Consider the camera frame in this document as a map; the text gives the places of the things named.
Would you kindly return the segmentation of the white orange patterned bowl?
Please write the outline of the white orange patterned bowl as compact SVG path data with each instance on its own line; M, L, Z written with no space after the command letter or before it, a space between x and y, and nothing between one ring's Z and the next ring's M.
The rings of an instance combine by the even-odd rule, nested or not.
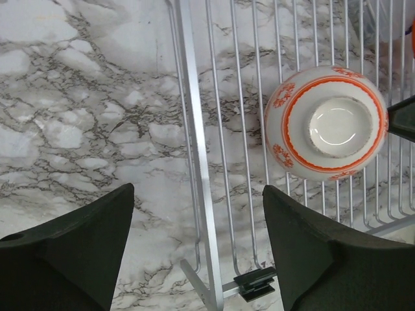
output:
M388 134L386 100L364 75L334 65L299 71L265 108L265 144L302 179L346 178L367 166Z

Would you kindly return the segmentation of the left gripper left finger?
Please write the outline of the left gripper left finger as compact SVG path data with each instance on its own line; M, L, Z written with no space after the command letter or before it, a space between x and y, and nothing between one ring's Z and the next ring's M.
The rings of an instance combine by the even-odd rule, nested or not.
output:
M109 310L134 210L127 183L1 239L2 310Z

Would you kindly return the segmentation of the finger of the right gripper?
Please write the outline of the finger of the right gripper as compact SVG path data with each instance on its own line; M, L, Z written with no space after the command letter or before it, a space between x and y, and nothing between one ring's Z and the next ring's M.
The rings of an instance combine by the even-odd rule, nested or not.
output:
M415 96L387 108L388 133L415 142Z

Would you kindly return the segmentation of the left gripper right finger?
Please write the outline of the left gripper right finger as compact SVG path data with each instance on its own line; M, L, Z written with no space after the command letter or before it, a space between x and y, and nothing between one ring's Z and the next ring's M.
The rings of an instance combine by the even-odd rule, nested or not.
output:
M340 224L274 186L263 207L284 310L413 310L414 246Z

